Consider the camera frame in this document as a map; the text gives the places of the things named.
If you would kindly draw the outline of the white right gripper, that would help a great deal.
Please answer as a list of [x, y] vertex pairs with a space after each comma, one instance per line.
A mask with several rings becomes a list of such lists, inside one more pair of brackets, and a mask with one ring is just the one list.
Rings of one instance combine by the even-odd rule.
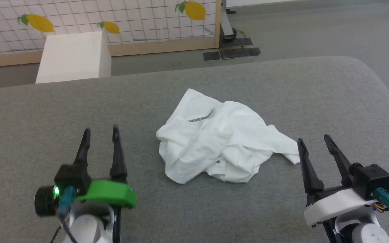
[[[349, 160], [332, 140], [330, 135], [325, 134], [324, 141], [339, 169], [342, 186], [350, 187], [352, 185], [352, 176], [349, 173], [351, 166]], [[323, 192], [325, 186], [323, 181], [318, 178], [312, 166], [309, 159], [309, 151], [303, 139], [299, 138], [297, 140], [297, 147], [301, 162], [304, 190], [307, 194], [307, 206], [304, 210], [304, 219], [308, 226], [330, 220], [334, 217], [341, 217], [341, 215], [344, 215], [344, 219], [362, 219], [362, 222], [378, 224], [378, 220], [371, 206], [375, 200], [365, 200], [353, 189], [340, 190], [315, 201], [315, 195]]]

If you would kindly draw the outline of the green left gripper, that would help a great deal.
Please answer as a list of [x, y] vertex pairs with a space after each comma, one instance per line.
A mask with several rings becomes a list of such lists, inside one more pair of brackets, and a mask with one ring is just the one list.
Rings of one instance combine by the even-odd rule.
[[[74, 164], [87, 163], [90, 148], [91, 130], [86, 128], [80, 142]], [[125, 165], [125, 155], [121, 145], [120, 132], [117, 125], [113, 126], [113, 161], [109, 172], [111, 180], [96, 180], [89, 185], [85, 195], [77, 196], [76, 201], [93, 201], [110, 206], [133, 208], [137, 205], [137, 195], [127, 183], [128, 171]]]

